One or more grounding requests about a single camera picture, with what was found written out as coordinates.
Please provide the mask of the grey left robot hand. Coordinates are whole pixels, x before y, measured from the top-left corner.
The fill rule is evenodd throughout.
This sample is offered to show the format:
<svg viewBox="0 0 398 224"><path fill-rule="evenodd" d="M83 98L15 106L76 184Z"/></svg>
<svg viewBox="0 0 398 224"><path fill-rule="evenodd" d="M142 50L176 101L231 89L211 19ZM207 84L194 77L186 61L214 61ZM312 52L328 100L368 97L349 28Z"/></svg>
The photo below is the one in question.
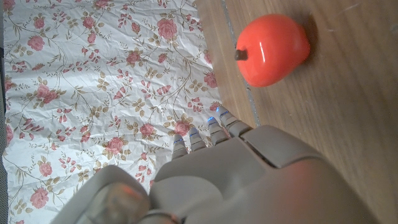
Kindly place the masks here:
<svg viewBox="0 0 398 224"><path fill-rule="evenodd" d="M149 191L107 166L55 223L376 223L376 217L316 150L273 126L252 128L226 108L208 120L207 147L174 137L172 160Z"/></svg>

